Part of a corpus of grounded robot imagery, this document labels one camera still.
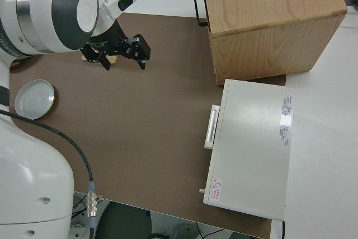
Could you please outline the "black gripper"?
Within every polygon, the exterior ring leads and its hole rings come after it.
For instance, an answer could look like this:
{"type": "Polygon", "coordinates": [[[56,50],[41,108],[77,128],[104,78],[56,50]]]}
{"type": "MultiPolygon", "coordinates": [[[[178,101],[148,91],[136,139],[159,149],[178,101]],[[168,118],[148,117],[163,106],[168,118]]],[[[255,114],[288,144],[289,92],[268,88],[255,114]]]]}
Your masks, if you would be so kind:
{"type": "Polygon", "coordinates": [[[119,24],[113,24],[107,31],[91,37],[80,51],[85,61],[100,63],[107,71],[111,68],[109,56],[124,56],[132,59],[139,64],[141,70],[145,70],[151,53],[143,35],[137,34],[129,38],[119,24]]]}

